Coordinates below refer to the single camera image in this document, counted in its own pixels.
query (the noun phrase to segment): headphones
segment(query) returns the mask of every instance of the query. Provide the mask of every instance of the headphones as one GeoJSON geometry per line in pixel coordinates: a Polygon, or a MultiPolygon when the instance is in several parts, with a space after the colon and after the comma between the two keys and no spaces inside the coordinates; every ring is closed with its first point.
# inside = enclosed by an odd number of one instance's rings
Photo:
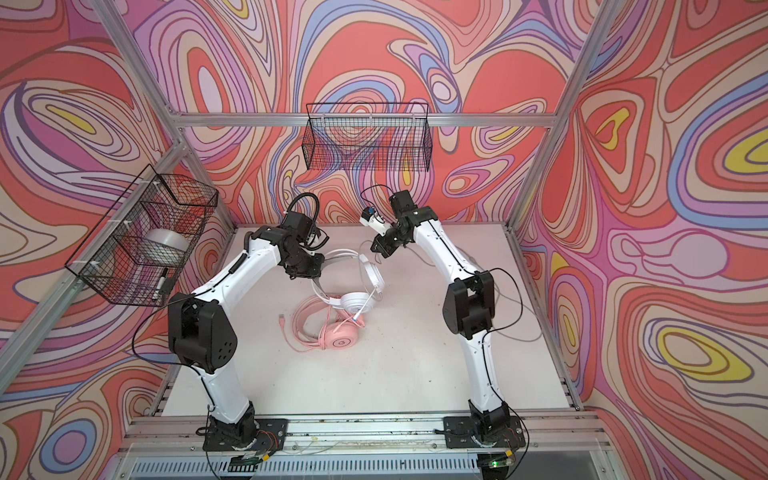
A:
{"type": "Polygon", "coordinates": [[[365,292],[351,292],[341,297],[329,295],[320,285],[319,278],[313,279],[312,290],[314,297],[310,297],[296,308],[291,317],[291,330],[293,338],[307,347],[307,350],[298,350],[288,342],[285,334],[285,316],[280,315],[280,330],[288,346],[298,353],[306,353],[313,349],[341,350],[354,345],[358,338],[358,329],[365,327],[361,315],[368,313],[382,299],[384,293],[384,279],[379,269],[372,265],[368,258],[346,248],[331,250],[323,261],[321,271],[327,266],[348,259],[357,259],[360,268],[360,279],[365,287],[365,292]],[[318,336],[312,336],[304,332],[304,323],[314,313],[318,313],[326,306],[328,316],[320,329],[318,336]],[[336,318],[331,322],[331,310],[336,311],[336,318]]]}

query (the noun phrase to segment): white table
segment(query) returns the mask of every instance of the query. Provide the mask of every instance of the white table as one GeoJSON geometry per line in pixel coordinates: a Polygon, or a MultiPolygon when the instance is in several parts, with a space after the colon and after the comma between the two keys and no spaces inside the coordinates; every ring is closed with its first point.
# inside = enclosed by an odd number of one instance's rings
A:
{"type": "MultiPolygon", "coordinates": [[[[500,266],[515,276],[523,303],[531,306],[501,225],[445,225],[453,243],[472,255],[480,266],[500,266]]],[[[352,248],[369,259],[367,243],[375,233],[367,227],[324,227],[331,237],[321,250],[352,248]]],[[[240,228],[227,254],[228,263],[240,253],[240,228]]],[[[340,351],[295,353],[283,340],[278,315],[286,327],[296,306],[313,295],[307,279],[290,280],[282,267],[273,268],[246,296],[230,318],[238,346],[233,361],[256,414],[323,414],[378,412],[445,412],[468,409],[469,384],[458,338],[442,318],[446,285],[421,248],[399,248],[379,265],[386,282],[384,298],[365,315],[366,328],[356,345],[340,351]]],[[[510,279],[494,272],[501,292],[517,293],[510,279]]],[[[329,292],[363,290],[358,265],[346,261],[323,274],[329,292]]],[[[520,305],[501,298],[494,326],[517,318],[520,305]]],[[[324,319],[313,317],[307,329],[324,319]]],[[[520,322],[503,331],[522,342],[492,333],[493,360],[502,395],[515,409],[567,408],[560,379],[538,321],[524,311],[520,322]]],[[[207,397],[200,380],[189,369],[179,372],[163,415],[205,415],[207,397]]]]}

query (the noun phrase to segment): pink cable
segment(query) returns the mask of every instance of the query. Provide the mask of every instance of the pink cable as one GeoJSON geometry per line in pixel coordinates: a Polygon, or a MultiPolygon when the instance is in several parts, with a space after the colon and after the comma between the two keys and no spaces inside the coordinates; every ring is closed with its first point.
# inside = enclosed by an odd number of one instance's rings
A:
{"type": "MultiPolygon", "coordinates": [[[[307,347],[307,350],[299,350],[293,345],[290,344],[288,341],[288,337],[285,333],[285,316],[280,315],[280,318],[278,320],[280,324],[280,332],[283,334],[283,338],[285,339],[288,346],[294,351],[298,353],[307,353],[314,349],[326,349],[326,329],[329,325],[333,325],[334,323],[338,323],[336,328],[334,328],[333,332],[337,331],[341,325],[348,321],[352,321],[352,318],[354,317],[353,313],[349,313],[344,311],[346,313],[346,317],[341,314],[339,310],[336,311],[336,319],[333,320],[333,322],[330,321],[331,316],[331,310],[334,310],[330,305],[323,302],[320,298],[317,296],[311,296],[310,298],[304,300],[297,308],[296,311],[293,312],[293,315],[291,316],[291,332],[293,333],[293,338],[296,339],[297,342],[301,343],[303,346],[307,347]],[[326,315],[326,322],[323,324],[323,327],[320,329],[319,335],[317,337],[311,336],[309,333],[304,332],[304,323],[306,323],[307,319],[320,311],[323,310],[323,308],[328,309],[328,313],[326,315]]],[[[358,328],[363,328],[366,323],[362,319],[362,315],[358,316],[356,322],[352,322],[353,325],[357,326],[358,328]]]]}

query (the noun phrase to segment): white headphones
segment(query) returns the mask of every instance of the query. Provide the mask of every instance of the white headphones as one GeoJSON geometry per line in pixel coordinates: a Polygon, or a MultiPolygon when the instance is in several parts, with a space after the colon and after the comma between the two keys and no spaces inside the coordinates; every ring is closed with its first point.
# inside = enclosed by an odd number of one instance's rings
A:
{"type": "Polygon", "coordinates": [[[345,310],[355,315],[355,320],[361,313],[370,312],[373,307],[382,299],[384,294],[384,279],[376,265],[370,263],[368,258],[362,253],[348,248],[339,248],[331,250],[326,254],[323,261],[322,270],[334,263],[347,259],[357,259],[360,265],[360,279],[365,287],[365,292],[351,292],[342,295],[341,298],[329,296],[320,285],[320,278],[315,278],[312,283],[312,290],[323,302],[329,304],[337,310],[345,310]]]}

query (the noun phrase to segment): metal mesh basket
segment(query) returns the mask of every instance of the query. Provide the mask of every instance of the metal mesh basket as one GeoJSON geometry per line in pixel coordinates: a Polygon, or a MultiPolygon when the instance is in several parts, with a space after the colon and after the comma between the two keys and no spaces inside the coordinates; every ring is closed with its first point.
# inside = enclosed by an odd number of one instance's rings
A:
{"type": "Polygon", "coordinates": [[[164,305],[217,202],[214,187],[155,174],[96,253],[66,267],[110,303],[164,305]]]}
{"type": "Polygon", "coordinates": [[[307,170],[429,171],[425,103],[314,103],[301,144],[307,170]]]}

